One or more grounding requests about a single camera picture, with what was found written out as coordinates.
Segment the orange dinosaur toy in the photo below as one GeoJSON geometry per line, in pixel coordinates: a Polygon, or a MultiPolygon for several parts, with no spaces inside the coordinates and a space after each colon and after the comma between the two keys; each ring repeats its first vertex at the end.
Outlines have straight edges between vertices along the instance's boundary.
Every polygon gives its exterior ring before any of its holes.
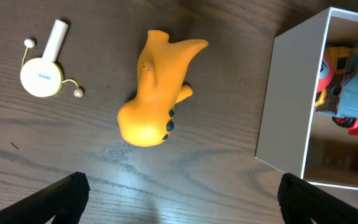
{"type": "Polygon", "coordinates": [[[173,129],[173,107],[193,94],[182,85],[188,64],[205,40],[168,43],[169,35],[150,30],[137,62],[137,95],[118,112],[122,137],[136,146],[155,146],[173,129]]]}

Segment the white handle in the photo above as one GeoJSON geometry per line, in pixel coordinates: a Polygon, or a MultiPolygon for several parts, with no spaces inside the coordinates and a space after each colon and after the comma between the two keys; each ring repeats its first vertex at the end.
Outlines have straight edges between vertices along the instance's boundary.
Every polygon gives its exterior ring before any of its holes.
{"type": "Polygon", "coordinates": [[[60,20],[55,20],[52,31],[50,33],[47,46],[45,47],[43,59],[55,62],[59,54],[60,47],[62,46],[63,39],[65,38],[68,24],[60,20]]]}

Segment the logo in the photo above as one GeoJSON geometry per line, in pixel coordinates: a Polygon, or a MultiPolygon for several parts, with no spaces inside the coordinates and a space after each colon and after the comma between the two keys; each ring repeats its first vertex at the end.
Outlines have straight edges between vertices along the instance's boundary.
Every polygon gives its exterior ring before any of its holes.
{"type": "Polygon", "coordinates": [[[50,80],[50,76],[49,76],[49,75],[42,74],[42,73],[38,73],[38,76],[39,76],[40,78],[45,78],[45,79],[50,80]]]}

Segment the wooden surface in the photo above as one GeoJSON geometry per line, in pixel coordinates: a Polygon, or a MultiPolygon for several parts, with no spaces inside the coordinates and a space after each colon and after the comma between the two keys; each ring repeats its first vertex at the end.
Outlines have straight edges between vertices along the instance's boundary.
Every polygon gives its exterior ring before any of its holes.
{"type": "MultiPolygon", "coordinates": [[[[91,187],[82,223],[282,223],[282,174],[254,159],[273,38],[329,6],[358,11],[340,0],[0,0],[0,209],[80,171],[91,187]],[[41,55],[61,17],[71,26],[58,61],[86,93],[68,83],[36,98],[19,80],[23,40],[41,55]],[[195,93],[175,108],[173,134],[138,148],[116,116],[149,29],[209,47],[190,63],[195,93]]],[[[358,208],[358,192],[323,189],[358,208]]]]}

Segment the toy leg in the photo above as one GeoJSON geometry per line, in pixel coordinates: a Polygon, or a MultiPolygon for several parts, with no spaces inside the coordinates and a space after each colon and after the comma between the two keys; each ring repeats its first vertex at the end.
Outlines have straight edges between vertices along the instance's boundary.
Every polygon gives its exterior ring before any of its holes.
{"type": "Polygon", "coordinates": [[[193,90],[191,89],[191,87],[189,85],[183,85],[180,89],[180,92],[179,92],[179,95],[178,95],[178,98],[177,98],[177,101],[175,102],[175,104],[188,98],[192,94],[193,94],[193,90]]]}

